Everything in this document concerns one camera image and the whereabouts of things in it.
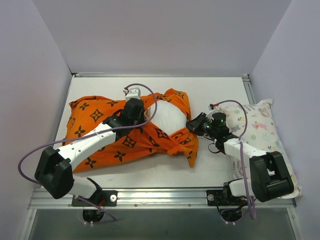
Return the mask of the white floral pillow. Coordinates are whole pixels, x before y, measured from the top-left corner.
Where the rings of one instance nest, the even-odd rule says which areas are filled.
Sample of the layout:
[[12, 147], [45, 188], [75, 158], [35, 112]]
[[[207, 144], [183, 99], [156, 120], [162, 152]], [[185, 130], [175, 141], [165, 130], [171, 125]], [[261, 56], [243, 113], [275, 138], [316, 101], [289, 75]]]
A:
[[243, 133], [245, 118], [247, 118], [247, 129], [241, 137], [242, 142], [266, 152], [278, 151], [282, 154], [294, 186], [293, 193], [282, 198], [296, 198], [302, 195], [302, 186], [298, 183], [291, 162], [277, 133], [272, 106], [272, 99], [264, 99], [257, 104], [244, 105], [245, 111], [236, 103], [220, 106], [218, 111], [226, 114], [226, 125], [230, 132], [236, 136]]

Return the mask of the aluminium front rail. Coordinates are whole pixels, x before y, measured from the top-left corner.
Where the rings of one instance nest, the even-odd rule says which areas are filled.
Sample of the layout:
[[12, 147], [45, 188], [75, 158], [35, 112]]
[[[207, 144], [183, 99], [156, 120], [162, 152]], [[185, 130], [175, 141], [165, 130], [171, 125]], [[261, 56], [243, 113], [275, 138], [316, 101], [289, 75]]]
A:
[[[106, 210], [128, 209], [207, 209], [207, 190], [219, 188], [123, 188], [118, 191], [116, 206], [105, 206]], [[93, 206], [72, 206], [72, 195], [54, 199], [45, 189], [33, 191], [28, 208], [31, 210], [79, 209], [95, 210]], [[234, 206], [220, 206], [220, 209], [235, 209]]]

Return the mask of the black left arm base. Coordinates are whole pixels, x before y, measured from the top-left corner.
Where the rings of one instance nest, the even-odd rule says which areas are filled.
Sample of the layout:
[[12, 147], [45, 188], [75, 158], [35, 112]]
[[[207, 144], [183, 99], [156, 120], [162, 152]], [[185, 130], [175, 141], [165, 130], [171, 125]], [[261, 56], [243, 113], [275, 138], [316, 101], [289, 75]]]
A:
[[[95, 193], [90, 198], [85, 198], [85, 200], [99, 207], [115, 207], [118, 200], [118, 191], [102, 190], [100, 193]], [[82, 201], [74, 196], [71, 205], [73, 207], [91, 207], [92, 205], [86, 201]]]

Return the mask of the aluminium rail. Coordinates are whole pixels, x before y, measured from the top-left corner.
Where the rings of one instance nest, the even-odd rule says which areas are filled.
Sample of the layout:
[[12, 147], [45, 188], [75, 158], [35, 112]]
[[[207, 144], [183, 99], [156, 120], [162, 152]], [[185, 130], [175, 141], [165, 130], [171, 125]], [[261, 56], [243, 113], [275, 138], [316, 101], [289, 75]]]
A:
[[[128, 209], [207, 209], [207, 190], [219, 188], [123, 188], [118, 191], [116, 206], [105, 206], [106, 210]], [[31, 210], [79, 209], [95, 210], [93, 206], [72, 206], [72, 195], [54, 199], [45, 189], [33, 191], [28, 208]], [[234, 206], [220, 206], [220, 209], [235, 209]]]
[[105, 72], [72, 72], [78, 78], [242, 78], [250, 79], [250, 74], [213, 75], [213, 74], [171, 74], [171, 73], [105, 73]]

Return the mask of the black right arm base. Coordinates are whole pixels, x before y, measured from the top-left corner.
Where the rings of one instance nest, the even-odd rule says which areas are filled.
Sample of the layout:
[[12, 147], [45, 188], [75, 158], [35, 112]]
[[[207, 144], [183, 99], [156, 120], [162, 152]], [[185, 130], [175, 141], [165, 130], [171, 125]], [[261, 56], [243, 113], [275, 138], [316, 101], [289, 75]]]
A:
[[208, 189], [206, 191], [206, 201], [207, 205], [210, 207], [242, 207], [246, 206], [247, 199], [243, 196], [233, 196], [230, 193], [227, 193], [222, 188], [219, 189]]

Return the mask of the aluminium back rail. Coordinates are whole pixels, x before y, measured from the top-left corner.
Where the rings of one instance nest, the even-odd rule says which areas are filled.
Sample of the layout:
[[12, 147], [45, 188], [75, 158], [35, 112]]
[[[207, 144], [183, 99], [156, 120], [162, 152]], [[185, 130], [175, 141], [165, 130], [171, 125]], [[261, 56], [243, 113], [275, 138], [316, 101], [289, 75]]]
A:
[[72, 72], [78, 78], [242, 78], [250, 79], [250, 74], [213, 75], [213, 74], [171, 74], [171, 73], [105, 73], [105, 72]]

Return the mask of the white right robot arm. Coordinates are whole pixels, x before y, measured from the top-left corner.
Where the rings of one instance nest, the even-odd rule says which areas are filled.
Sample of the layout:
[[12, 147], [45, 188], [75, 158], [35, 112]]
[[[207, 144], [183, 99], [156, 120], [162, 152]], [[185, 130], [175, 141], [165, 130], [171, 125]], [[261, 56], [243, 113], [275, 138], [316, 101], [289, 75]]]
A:
[[221, 153], [237, 160], [243, 159], [249, 166], [249, 170], [245, 167], [241, 169], [242, 175], [247, 177], [251, 196], [260, 202], [267, 202], [294, 192], [294, 183], [280, 152], [267, 152], [243, 143], [230, 132], [224, 113], [215, 112], [211, 116], [209, 118], [202, 112], [187, 122], [186, 127], [197, 136], [206, 135], [215, 140], [215, 146]]

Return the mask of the orange black-patterned pillowcase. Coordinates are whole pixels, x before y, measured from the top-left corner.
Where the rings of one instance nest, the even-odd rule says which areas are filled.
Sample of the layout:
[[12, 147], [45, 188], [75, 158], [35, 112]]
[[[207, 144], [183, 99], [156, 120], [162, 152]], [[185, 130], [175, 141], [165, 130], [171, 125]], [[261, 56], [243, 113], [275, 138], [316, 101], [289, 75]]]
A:
[[74, 173], [125, 164], [154, 153], [184, 154], [196, 162], [199, 141], [186, 123], [191, 119], [188, 95], [173, 88], [133, 98], [138, 124], [122, 114], [129, 102], [103, 96], [84, 96], [70, 102], [66, 143], [60, 155], [71, 160]]

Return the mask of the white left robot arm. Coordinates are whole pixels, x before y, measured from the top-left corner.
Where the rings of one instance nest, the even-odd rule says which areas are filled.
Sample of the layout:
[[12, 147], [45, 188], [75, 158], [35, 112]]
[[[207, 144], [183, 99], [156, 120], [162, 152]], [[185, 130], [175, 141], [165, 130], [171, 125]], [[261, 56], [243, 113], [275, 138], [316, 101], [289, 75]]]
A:
[[54, 199], [67, 194], [80, 196], [90, 206], [105, 199], [102, 188], [92, 179], [77, 177], [75, 168], [98, 150], [127, 136], [144, 123], [144, 103], [137, 98], [126, 101], [124, 108], [107, 117], [88, 134], [68, 145], [45, 148], [34, 177]]

